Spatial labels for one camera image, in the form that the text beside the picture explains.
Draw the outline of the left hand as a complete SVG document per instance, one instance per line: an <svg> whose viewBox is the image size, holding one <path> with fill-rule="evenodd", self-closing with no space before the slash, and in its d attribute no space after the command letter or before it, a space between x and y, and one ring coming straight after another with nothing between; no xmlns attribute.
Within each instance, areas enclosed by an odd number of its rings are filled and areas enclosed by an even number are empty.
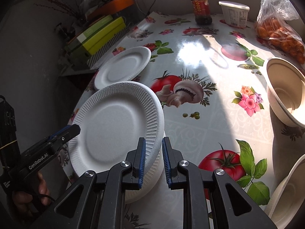
<svg viewBox="0 0 305 229"><path fill-rule="evenodd" d="M49 198L50 191L47 187L47 183L44 180L44 177L41 172L37 173L36 180L38 180L37 184L34 184L34 187L28 189L28 192L24 190L15 192L12 195L12 200L14 205L19 209L21 212L27 211L27 206L33 200L33 195L38 195L40 198L40 202L42 205L49 205L51 203L51 199Z"/></svg>

